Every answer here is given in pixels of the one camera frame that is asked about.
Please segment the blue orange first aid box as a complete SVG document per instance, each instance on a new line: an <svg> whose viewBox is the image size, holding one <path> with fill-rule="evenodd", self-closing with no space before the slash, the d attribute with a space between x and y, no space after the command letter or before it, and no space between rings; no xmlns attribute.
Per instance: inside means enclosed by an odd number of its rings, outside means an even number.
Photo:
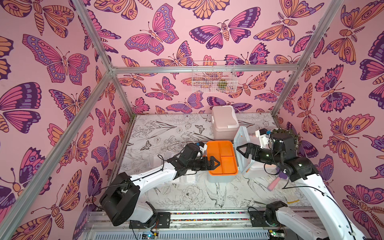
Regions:
<svg viewBox="0 0 384 240"><path fill-rule="evenodd" d="M229 183L239 174L243 174L250 166L251 158L245 158L238 149L239 146L251 142L247 128L241 126L236 133L234 140L231 141L210 141L207 142L207 157L214 157L215 170L209 171L207 180L210 183Z"/></svg>

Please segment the green toy in basket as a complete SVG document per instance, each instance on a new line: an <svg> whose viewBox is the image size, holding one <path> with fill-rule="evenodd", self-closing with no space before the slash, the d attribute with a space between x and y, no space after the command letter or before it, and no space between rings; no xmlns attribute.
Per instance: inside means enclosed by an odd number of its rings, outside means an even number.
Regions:
<svg viewBox="0 0 384 240"><path fill-rule="evenodd" d="M219 80L217 83L217 91L219 92L225 92L227 90L227 81L225 80Z"/></svg>

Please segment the potted green plant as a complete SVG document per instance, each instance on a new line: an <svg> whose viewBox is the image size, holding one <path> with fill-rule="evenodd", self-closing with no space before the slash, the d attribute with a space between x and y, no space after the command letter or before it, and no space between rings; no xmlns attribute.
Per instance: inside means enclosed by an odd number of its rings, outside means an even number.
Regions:
<svg viewBox="0 0 384 240"><path fill-rule="evenodd" d="M276 129L271 130L271 134L288 134L291 137L293 137L295 140L295 149L297 150L299 148L301 136L299 134L295 133L293 130L276 128Z"/></svg>

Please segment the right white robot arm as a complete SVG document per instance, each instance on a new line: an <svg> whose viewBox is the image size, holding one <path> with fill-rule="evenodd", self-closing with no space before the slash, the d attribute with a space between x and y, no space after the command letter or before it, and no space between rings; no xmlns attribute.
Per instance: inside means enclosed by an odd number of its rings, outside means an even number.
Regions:
<svg viewBox="0 0 384 240"><path fill-rule="evenodd" d="M266 205L265 219L270 226L286 226L304 240L364 240L365 235L349 220L337 204L317 168L296 151L295 139L288 133L258 133L258 144L240 127L234 138L239 166L245 173L254 163L274 165L288 176L294 189L301 190L321 220L320 229L297 215L287 204L276 201Z"/></svg>

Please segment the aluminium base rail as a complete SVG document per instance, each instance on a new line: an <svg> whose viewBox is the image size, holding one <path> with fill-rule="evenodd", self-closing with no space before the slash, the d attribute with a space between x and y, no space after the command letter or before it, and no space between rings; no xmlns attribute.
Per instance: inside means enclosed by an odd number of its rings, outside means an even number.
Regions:
<svg viewBox="0 0 384 240"><path fill-rule="evenodd" d="M114 227L103 212L91 213L82 240L302 240L287 224L269 226L265 208L161 210L153 227L135 221Z"/></svg>

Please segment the white pink medicine chest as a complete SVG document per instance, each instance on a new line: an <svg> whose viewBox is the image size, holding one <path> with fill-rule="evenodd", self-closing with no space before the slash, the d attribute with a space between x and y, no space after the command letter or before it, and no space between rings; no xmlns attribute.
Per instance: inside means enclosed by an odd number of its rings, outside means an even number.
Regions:
<svg viewBox="0 0 384 240"><path fill-rule="evenodd" d="M247 179L267 177L278 172L275 165L266 164L266 169L264 170L264 163L259 163L252 160L251 155L248 157L245 166L246 168L243 171L243 176Z"/></svg>

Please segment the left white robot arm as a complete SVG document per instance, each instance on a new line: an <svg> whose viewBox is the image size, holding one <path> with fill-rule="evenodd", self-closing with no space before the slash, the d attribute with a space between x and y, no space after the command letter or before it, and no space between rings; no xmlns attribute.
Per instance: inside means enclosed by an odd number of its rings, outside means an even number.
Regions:
<svg viewBox="0 0 384 240"><path fill-rule="evenodd" d="M137 221L147 228L153 226L158 211L148 201L141 202L141 196L159 185L186 176L188 171L217 169L221 163L205 153L207 148L202 142L189 143L167 160L158 155L162 164L155 169L132 176L125 172L118 174L109 186L103 188L105 192L100 198L101 208L112 225L117 227L126 221Z"/></svg>

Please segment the beige pink first aid box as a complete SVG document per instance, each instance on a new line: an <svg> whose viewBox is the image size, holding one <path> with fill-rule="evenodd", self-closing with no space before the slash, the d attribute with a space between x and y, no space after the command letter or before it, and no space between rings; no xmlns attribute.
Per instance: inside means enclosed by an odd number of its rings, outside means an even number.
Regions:
<svg viewBox="0 0 384 240"><path fill-rule="evenodd" d="M212 125L214 139L219 141L232 141L240 127L235 109L230 105L212 108Z"/></svg>

